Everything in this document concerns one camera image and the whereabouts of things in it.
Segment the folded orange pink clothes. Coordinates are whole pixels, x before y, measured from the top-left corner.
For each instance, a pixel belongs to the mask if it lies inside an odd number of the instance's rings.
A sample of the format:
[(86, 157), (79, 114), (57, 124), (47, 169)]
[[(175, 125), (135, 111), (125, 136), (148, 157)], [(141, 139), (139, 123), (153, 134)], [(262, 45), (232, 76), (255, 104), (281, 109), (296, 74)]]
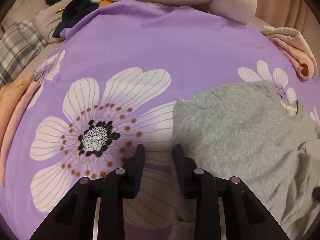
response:
[(5, 167), (16, 129), (31, 98), (40, 87), (30, 73), (1, 88), (1, 187), (4, 186)]

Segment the purple floral bed cover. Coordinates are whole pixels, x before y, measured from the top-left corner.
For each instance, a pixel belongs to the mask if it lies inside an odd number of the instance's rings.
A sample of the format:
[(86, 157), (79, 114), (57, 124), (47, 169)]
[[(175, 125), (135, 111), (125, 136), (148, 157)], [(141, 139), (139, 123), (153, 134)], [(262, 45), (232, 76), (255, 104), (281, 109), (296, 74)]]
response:
[(192, 239), (195, 203), (174, 175), (174, 106), (205, 90), (267, 81), (319, 126), (319, 79), (301, 80), (263, 34), (191, 7), (125, 0), (63, 32), (36, 70), (40, 88), (16, 129), (1, 215), (29, 239), (82, 177), (120, 168), (146, 150), (141, 188), (124, 201), (128, 239)]

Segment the folded pink cream clothes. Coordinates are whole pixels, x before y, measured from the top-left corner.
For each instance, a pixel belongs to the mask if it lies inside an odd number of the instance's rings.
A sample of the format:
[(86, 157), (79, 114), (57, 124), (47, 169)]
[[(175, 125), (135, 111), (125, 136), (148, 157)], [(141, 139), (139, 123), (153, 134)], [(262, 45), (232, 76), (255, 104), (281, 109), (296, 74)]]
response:
[(316, 58), (300, 31), (265, 25), (260, 32), (289, 59), (301, 80), (306, 81), (318, 76)]

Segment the beige grey pillow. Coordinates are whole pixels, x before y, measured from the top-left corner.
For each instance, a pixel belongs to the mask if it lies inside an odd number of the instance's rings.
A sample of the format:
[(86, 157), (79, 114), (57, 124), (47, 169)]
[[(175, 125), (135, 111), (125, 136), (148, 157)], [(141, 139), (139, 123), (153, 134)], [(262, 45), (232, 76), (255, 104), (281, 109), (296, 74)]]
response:
[(62, 21), (62, 12), (66, 7), (65, 4), (56, 3), (47, 9), (41, 10), (33, 20), (36, 31), (48, 42), (59, 43), (64, 38), (54, 38), (53, 33), (57, 25)]

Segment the plaid grey pillow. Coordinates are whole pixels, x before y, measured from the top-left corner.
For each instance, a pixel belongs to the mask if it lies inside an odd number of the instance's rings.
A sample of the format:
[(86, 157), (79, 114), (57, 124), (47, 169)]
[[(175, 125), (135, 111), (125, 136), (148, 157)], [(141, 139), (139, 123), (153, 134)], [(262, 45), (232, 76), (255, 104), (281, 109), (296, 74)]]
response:
[(1, 38), (1, 87), (14, 81), (47, 44), (33, 20), (15, 22), (9, 27)]

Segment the grey fleece garment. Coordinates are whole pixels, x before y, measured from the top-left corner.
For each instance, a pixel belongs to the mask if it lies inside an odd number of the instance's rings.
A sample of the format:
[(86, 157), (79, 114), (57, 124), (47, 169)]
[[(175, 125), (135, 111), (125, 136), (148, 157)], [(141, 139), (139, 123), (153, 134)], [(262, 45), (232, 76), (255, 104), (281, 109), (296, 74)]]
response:
[(215, 177), (239, 177), (290, 239), (301, 239), (319, 185), (319, 126), (267, 81), (205, 90), (174, 106), (172, 140)]

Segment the dark navy garment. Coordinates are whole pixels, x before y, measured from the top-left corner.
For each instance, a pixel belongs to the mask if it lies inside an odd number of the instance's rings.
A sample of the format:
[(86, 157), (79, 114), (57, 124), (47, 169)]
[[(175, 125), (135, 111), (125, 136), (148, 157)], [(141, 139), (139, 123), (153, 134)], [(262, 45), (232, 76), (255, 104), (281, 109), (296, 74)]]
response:
[(64, 8), (61, 22), (53, 32), (53, 38), (60, 38), (61, 31), (74, 27), (79, 21), (96, 9), (98, 9), (98, 4), (91, 2), (91, 0), (72, 0)]

